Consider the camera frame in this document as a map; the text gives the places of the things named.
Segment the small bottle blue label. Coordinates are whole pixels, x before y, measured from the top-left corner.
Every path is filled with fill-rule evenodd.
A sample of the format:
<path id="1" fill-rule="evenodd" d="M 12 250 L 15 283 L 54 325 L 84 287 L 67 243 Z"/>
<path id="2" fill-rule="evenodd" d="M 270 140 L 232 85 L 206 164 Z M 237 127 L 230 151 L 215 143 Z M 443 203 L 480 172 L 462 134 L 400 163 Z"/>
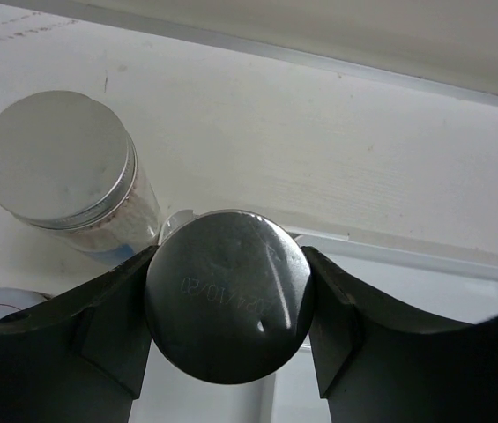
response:
<path id="1" fill-rule="evenodd" d="M 276 372 L 303 343 L 313 308 L 301 247 L 251 211 L 213 211 L 179 226 L 147 272 L 152 339 L 204 382 L 243 384 Z"/>

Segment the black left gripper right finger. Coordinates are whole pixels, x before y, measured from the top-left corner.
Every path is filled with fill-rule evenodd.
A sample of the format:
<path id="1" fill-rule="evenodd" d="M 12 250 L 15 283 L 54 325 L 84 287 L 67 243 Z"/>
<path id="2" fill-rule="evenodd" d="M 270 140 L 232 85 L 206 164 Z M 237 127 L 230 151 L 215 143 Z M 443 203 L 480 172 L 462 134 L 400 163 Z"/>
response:
<path id="1" fill-rule="evenodd" d="M 498 422 L 498 316 L 462 323 L 400 301 L 306 247 L 309 331 L 334 422 Z"/>

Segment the tall jar silver lid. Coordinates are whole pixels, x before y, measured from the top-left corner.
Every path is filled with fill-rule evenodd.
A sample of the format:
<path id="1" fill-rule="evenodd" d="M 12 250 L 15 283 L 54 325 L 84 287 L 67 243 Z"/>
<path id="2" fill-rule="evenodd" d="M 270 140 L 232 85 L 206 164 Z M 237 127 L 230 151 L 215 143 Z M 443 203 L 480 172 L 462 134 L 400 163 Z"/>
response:
<path id="1" fill-rule="evenodd" d="M 162 223 L 121 120 L 71 91 L 35 93 L 0 113 L 0 206 L 109 265 L 156 244 Z"/>

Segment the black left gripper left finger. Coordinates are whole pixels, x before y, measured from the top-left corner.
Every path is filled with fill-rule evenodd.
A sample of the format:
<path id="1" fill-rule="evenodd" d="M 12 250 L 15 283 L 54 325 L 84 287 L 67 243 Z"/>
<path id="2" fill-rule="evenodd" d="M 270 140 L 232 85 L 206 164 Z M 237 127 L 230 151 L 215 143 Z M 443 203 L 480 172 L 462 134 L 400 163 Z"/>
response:
<path id="1" fill-rule="evenodd" d="M 152 342 L 147 248 L 114 269 L 0 320 L 0 422 L 126 422 Z"/>

